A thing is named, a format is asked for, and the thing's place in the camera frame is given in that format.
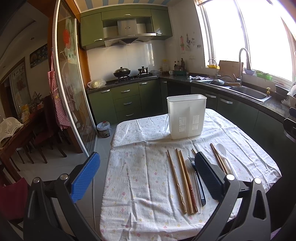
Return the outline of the white plastic spoon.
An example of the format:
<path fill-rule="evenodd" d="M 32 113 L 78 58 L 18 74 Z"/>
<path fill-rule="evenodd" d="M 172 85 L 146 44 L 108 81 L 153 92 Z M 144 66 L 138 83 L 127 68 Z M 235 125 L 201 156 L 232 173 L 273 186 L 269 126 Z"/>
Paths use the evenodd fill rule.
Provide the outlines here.
<path fill-rule="evenodd" d="M 217 149 L 219 155 L 222 158 L 222 161 L 223 161 L 223 163 L 225 165 L 225 168 L 226 168 L 227 172 L 229 174 L 233 174 L 232 169 L 231 169 L 231 166 L 229 165 L 229 162 L 228 162 L 228 160 L 226 158 L 227 157 L 227 152 L 226 152 L 226 149 L 225 149 L 224 145 L 218 143 L 216 145 L 216 149 Z"/>

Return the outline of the crumpled dish cloth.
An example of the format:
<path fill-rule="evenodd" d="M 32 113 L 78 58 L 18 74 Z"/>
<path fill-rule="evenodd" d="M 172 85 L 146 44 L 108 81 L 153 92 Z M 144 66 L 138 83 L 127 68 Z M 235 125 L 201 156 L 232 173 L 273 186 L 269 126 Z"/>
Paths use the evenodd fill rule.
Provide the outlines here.
<path fill-rule="evenodd" d="M 203 80 L 208 80 L 207 77 L 202 77 L 202 76 L 189 76 L 189 80 L 191 81 L 203 81 Z"/>

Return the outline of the steel pot on stove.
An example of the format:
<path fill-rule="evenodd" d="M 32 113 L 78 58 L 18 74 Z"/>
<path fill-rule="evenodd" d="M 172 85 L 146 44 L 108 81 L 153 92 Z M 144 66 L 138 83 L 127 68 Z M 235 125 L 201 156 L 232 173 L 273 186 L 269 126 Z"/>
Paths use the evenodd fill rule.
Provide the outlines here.
<path fill-rule="evenodd" d="M 142 66 L 141 68 L 138 68 L 138 75 L 145 75 L 149 74 L 149 70 L 147 67 Z"/>

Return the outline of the red checkered apron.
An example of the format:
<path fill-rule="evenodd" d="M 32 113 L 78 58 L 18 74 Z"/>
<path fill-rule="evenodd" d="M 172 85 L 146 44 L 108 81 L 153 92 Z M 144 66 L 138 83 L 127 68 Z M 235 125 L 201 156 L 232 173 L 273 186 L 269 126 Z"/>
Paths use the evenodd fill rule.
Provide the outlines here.
<path fill-rule="evenodd" d="M 50 71 L 48 72 L 48 81 L 51 92 L 51 97 L 53 100 L 56 121 L 60 129 L 67 129 L 70 127 L 70 121 L 67 117 L 65 109 L 63 107 L 63 102 L 60 97 L 59 87 L 56 80 L 56 73 L 54 67 L 54 56 L 51 50 L 51 60 L 50 60 Z"/>

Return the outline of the dark red-tipped chopstick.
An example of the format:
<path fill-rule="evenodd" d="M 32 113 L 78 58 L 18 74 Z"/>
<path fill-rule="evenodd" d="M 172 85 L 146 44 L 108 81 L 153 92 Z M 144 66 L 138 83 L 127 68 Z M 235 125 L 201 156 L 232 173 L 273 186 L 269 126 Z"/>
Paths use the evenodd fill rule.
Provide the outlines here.
<path fill-rule="evenodd" d="M 191 210 L 191 213 L 197 213 L 198 212 L 198 208 L 197 208 L 197 202 L 194 196 L 194 192 L 193 192 L 193 188 L 192 188 L 192 184 L 191 184 L 191 180 L 189 177 L 189 172 L 187 170 L 187 166 L 182 154 L 182 151 L 179 150 L 179 156 L 180 156 L 180 160 L 182 162 L 183 165 L 183 170 L 184 170 L 184 174 L 185 174 L 185 179 L 186 179 L 186 184 L 187 184 L 187 191 L 188 191 L 188 200 L 189 200 L 189 207 Z"/>

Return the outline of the condiment bottles group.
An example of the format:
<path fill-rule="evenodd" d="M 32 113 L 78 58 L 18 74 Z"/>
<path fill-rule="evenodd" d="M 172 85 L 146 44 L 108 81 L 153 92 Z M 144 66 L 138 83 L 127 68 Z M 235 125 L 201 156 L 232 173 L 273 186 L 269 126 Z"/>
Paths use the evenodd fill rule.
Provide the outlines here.
<path fill-rule="evenodd" d="M 186 71 L 185 61 L 183 58 L 174 62 L 174 71 Z"/>

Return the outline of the stainless steel sink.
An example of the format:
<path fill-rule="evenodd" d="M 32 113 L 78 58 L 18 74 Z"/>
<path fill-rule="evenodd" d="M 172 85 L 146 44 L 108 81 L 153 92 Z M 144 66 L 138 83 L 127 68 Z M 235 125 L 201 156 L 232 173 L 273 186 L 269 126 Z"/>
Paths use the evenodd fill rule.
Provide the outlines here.
<path fill-rule="evenodd" d="M 243 96 L 246 96 L 248 98 L 251 98 L 261 103 L 264 103 L 271 98 L 270 95 L 267 95 L 265 93 L 262 93 L 260 91 L 257 91 L 245 86 L 232 86 L 232 87 L 229 87 L 229 90 L 239 93 Z"/>

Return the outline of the wooden dining table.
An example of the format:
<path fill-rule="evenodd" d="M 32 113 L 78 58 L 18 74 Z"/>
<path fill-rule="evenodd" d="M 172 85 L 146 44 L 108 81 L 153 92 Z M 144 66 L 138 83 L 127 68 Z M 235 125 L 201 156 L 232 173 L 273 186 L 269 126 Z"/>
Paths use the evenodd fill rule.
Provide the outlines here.
<path fill-rule="evenodd" d="M 38 118 L 44 113 L 44 108 L 35 111 L 31 118 L 26 121 L 23 126 L 18 129 L 15 134 L 8 138 L 3 147 L 1 147 L 1 162 L 3 165 L 10 165 L 10 157 L 22 143 L 33 135 L 33 131 L 37 129 Z"/>

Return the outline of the black wok with lid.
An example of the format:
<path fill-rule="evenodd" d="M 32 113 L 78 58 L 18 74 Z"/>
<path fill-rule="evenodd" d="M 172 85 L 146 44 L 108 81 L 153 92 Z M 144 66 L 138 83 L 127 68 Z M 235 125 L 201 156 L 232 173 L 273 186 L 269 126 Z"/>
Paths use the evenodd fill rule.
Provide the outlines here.
<path fill-rule="evenodd" d="M 123 68 L 123 67 L 120 67 L 119 69 L 115 70 L 115 72 L 113 73 L 113 75 L 116 78 L 127 77 L 129 74 L 130 74 L 130 70 L 128 68 Z"/>

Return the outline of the tall steel kitchen faucet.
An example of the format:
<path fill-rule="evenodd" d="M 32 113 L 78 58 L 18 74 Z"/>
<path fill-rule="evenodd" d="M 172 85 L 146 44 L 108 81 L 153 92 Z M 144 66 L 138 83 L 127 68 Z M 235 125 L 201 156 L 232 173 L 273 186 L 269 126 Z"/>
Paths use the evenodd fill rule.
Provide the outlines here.
<path fill-rule="evenodd" d="M 246 60 L 245 62 L 242 61 L 242 53 L 245 52 Z M 246 48 L 241 48 L 239 51 L 239 84 L 242 85 L 242 73 L 243 73 L 243 66 L 246 65 L 246 68 L 248 70 L 251 69 L 251 63 L 250 63 L 250 56 L 249 51 Z"/>

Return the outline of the steel range hood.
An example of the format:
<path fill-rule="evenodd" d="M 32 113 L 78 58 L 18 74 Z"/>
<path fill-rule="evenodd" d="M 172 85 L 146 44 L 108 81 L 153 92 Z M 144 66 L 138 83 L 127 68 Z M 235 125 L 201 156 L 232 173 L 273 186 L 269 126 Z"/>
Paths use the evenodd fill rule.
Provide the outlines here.
<path fill-rule="evenodd" d="M 103 21 L 103 35 L 106 47 L 145 43 L 157 36 L 151 17 Z"/>

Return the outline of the clear plastic spoon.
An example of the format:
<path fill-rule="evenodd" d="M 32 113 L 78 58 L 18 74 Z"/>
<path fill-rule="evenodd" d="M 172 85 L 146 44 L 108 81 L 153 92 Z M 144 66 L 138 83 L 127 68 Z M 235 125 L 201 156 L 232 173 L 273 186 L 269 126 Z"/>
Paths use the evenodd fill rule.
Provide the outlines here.
<path fill-rule="evenodd" d="M 186 161 L 186 167 L 189 173 L 189 178 L 191 180 L 191 184 L 192 184 L 192 189 L 194 192 L 194 196 L 196 199 L 196 205 L 198 208 L 198 214 L 201 214 L 202 211 L 202 206 L 201 206 L 201 200 L 200 200 L 200 195 L 199 195 L 199 189 L 198 189 L 198 184 L 197 184 L 197 178 L 196 178 L 196 174 L 195 174 L 195 170 L 191 164 L 191 161 L 187 158 Z"/>

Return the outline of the small trash bin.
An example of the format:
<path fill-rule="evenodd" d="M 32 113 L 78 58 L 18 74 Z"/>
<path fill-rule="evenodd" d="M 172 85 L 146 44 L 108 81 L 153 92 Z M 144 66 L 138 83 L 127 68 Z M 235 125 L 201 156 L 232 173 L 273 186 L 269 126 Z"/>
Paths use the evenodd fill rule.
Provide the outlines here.
<path fill-rule="evenodd" d="M 110 136 L 110 129 L 111 129 L 110 122 L 108 121 L 100 122 L 99 124 L 97 124 L 96 128 L 99 132 L 100 137 L 107 138 Z"/>

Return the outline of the wooden cutting board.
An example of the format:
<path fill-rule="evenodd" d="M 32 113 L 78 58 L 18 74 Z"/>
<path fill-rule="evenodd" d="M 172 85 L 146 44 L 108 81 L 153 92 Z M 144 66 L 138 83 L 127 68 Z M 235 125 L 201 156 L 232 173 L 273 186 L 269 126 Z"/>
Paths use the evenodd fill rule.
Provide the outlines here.
<path fill-rule="evenodd" d="M 243 65 L 244 65 L 243 62 L 239 63 L 236 61 L 220 60 L 219 61 L 220 70 L 218 71 L 218 75 L 220 77 L 230 76 L 231 78 L 235 76 L 235 78 L 240 80 L 241 79 L 240 71 L 242 70 Z"/>

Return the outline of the white floral tablecloth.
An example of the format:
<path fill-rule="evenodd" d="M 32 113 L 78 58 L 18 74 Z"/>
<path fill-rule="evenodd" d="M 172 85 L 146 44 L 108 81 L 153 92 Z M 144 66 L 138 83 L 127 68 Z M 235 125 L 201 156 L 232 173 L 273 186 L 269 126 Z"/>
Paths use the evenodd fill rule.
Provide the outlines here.
<path fill-rule="evenodd" d="M 103 240 L 182 240 L 195 236 L 217 201 L 183 211 L 187 196 L 177 151 L 187 159 L 202 152 L 212 163 L 211 147 L 222 144 L 239 180 L 259 178 L 268 191 L 281 178 L 275 161 L 248 134 L 212 109 L 205 112 L 201 135 L 173 140 L 164 115 L 124 121 L 116 127 L 109 153 L 100 214 Z"/>

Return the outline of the green upper cabinets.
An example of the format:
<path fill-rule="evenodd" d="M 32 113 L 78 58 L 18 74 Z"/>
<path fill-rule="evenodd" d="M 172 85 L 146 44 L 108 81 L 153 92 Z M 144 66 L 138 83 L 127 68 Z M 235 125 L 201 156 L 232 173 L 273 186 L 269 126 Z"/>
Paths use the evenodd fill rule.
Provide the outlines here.
<path fill-rule="evenodd" d="M 85 50 L 173 36 L 169 10 L 151 4 L 119 4 L 81 14 L 80 39 Z"/>

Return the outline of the small steel faucet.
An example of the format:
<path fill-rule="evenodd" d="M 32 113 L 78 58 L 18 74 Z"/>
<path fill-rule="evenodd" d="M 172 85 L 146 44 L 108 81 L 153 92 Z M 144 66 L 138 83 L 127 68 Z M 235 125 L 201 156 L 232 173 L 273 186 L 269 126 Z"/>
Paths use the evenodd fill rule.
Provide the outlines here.
<path fill-rule="evenodd" d="M 215 70 L 215 78 L 214 79 L 218 79 L 218 71 L 220 70 L 220 66 L 217 64 L 216 60 L 213 58 L 210 58 L 208 60 L 208 63 L 209 64 L 207 65 L 207 67 Z"/>

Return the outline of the light wooden chopstick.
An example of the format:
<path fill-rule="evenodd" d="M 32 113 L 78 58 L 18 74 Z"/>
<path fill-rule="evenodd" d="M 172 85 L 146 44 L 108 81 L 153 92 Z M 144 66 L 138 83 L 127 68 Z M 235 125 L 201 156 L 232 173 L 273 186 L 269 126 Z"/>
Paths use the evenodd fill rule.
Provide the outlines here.
<path fill-rule="evenodd" d="M 187 172 L 186 172 L 185 161 L 184 161 L 184 158 L 183 158 L 182 153 L 181 153 L 180 150 L 176 149 L 176 153 L 177 153 L 178 161 L 179 161 L 180 166 L 181 166 L 181 173 L 182 173 L 182 176 L 183 176 L 184 189 L 185 189 L 185 192 L 186 192 L 186 195 L 187 195 L 187 201 L 188 201 L 188 207 L 189 207 L 188 213 L 189 214 L 194 214 L 195 209 L 194 209 L 194 206 L 192 204 L 191 189 L 190 189 L 190 184 L 188 182 L 188 175 L 187 175 Z"/>

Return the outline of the glass sliding door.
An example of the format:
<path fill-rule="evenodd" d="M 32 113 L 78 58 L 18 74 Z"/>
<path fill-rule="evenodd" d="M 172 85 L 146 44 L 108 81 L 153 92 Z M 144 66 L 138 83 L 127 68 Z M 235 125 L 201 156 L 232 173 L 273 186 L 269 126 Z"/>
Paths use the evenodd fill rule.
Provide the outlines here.
<path fill-rule="evenodd" d="M 78 152 L 94 151 L 96 130 L 87 101 L 79 59 L 78 20 L 66 1 L 56 1 L 53 16 L 53 61 L 59 96 Z"/>

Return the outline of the white plastic bag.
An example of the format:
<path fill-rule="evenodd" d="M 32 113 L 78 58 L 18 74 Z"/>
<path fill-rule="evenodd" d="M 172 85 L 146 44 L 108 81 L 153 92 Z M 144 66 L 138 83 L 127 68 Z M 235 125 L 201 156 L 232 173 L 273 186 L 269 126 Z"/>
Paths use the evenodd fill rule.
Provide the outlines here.
<path fill-rule="evenodd" d="M 104 87 L 106 85 L 106 81 L 103 79 L 92 80 L 88 82 L 87 85 L 89 89 L 98 89 L 98 88 Z"/>

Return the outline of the white plastic utensil holder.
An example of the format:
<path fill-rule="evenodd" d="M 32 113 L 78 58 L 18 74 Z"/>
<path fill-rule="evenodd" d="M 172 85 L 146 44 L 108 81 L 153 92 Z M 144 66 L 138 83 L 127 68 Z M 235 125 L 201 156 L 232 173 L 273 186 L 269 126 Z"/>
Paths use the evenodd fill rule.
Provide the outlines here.
<path fill-rule="evenodd" d="M 203 130 L 207 97 L 201 94 L 166 98 L 171 138 L 199 136 Z"/>

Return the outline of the green cabinets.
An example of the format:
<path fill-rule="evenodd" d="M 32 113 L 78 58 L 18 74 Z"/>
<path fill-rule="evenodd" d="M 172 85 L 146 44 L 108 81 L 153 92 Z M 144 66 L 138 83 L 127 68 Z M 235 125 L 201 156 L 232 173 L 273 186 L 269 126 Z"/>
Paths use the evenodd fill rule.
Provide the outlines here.
<path fill-rule="evenodd" d="M 168 112 L 167 97 L 202 94 L 206 107 L 217 111 L 252 137 L 283 169 L 295 160 L 295 142 L 284 134 L 284 120 L 290 117 L 289 108 L 278 94 L 264 103 L 239 93 L 210 84 L 190 81 L 185 77 L 157 77 L 153 80 L 107 82 L 107 85 L 88 90 L 88 100 L 95 123 L 121 123 L 136 118 Z"/>
<path fill-rule="evenodd" d="M 81 14 L 80 39 L 85 50 L 173 36 L 169 10 L 151 4 L 119 4 Z"/>

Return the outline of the green lower cabinets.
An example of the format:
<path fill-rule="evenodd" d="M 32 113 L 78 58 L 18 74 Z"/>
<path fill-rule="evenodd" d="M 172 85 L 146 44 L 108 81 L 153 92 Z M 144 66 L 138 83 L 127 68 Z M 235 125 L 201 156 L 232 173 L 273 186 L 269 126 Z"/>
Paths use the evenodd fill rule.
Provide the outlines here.
<path fill-rule="evenodd" d="M 202 94 L 206 107 L 217 111 L 252 137 L 283 169 L 295 160 L 295 142 L 284 134 L 284 120 L 290 117 L 289 108 L 278 94 L 264 103 L 239 93 L 210 84 L 190 81 L 185 77 L 157 77 L 153 80 L 107 82 L 107 85 L 88 90 L 88 100 L 95 123 L 121 123 L 136 118 L 168 112 L 167 97 Z"/>

